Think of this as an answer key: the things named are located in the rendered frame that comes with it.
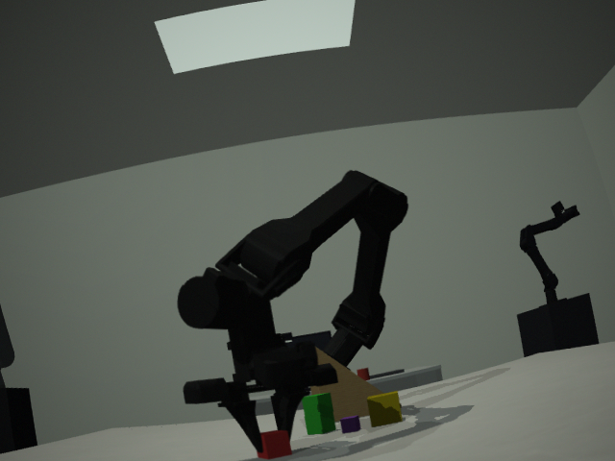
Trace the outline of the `red block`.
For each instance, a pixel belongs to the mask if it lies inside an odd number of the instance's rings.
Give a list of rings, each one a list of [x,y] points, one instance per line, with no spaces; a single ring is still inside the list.
[[[267,431],[260,433],[263,452],[258,454],[258,458],[273,459],[291,455],[291,446],[288,432],[284,430]]]

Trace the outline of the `green block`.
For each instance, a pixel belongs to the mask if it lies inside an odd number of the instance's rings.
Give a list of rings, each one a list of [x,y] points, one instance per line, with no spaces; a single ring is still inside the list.
[[[302,398],[305,416],[322,415],[333,412],[330,393],[317,394]]]
[[[307,427],[307,435],[323,434],[336,430],[333,412],[322,415],[304,417]]]

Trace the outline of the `small purple block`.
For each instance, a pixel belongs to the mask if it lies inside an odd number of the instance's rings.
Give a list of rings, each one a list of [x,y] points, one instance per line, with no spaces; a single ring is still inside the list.
[[[358,415],[345,417],[340,420],[343,433],[357,432],[360,430],[360,421]]]

